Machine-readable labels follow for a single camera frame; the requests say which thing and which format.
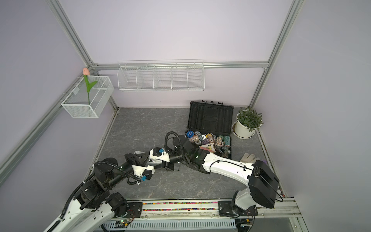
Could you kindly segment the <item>dark grey poker case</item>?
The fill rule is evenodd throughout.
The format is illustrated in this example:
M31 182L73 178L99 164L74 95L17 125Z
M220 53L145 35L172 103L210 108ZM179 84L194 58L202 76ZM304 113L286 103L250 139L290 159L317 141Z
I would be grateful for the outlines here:
M187 129L215 136L231 134L234 107L221 102L191 101Z

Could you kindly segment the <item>silver aluminium poker case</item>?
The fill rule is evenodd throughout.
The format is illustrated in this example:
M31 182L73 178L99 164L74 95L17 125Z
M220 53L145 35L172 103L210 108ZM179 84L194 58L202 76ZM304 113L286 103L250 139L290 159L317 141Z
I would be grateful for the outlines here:
M147 152L135 151L134 155L139 156L139 157L149 156L149 151Z

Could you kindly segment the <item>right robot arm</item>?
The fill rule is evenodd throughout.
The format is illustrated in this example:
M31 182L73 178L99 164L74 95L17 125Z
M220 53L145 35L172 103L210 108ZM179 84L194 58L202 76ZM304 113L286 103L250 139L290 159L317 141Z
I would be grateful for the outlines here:
M246 186L235 192L231 206L247 210L254 205L272 209L279 195L280 180L269 166L261 161L242 162L221 157L209 149L193 145L183 135L170 131L165 136L164 146L158 149L165 156L165 163L183 163L188 168L204 174L219 174L236 180Z

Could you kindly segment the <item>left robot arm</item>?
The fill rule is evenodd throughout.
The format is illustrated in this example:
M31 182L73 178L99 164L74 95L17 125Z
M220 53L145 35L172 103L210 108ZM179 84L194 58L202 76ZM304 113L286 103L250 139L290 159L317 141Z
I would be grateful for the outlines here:
M118 165L115 158L106 158L93 165L88 176L70 195L61 214L47 232L93 232L112 218L128 228L142 213L141 203L129 203L120 193L110 191L121 181L131 185L149 180L154 167L148 166L149 153L126 154L126 162Z

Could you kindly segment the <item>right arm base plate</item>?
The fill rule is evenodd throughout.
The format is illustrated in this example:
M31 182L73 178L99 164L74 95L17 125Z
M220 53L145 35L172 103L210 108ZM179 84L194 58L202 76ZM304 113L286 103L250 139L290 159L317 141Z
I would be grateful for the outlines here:
M247 217L247 216L257 216L258 210L256 206L251 206L248 209L244 210L237 207L230 201L218 201L218 210L219 215L223 217L229 218L237 218L237 217Z

